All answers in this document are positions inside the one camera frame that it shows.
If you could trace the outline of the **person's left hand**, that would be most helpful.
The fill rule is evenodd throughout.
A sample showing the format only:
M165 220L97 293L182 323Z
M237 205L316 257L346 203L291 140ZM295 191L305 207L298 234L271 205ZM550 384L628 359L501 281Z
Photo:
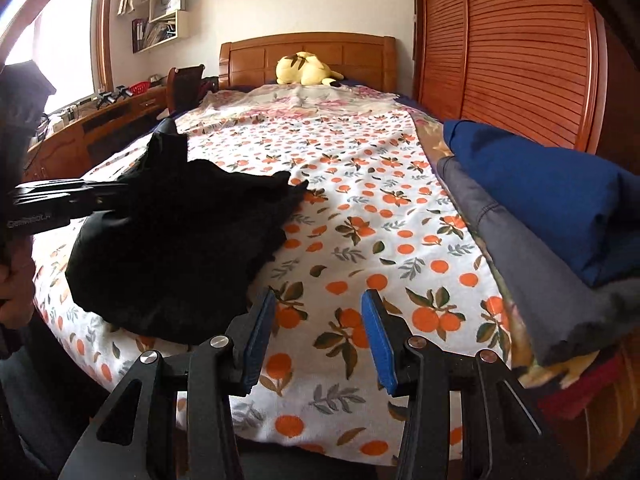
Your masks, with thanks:
M34 314L35 263L29 244L12 249L11 263L1 266L1 324L9 330L26 326Z

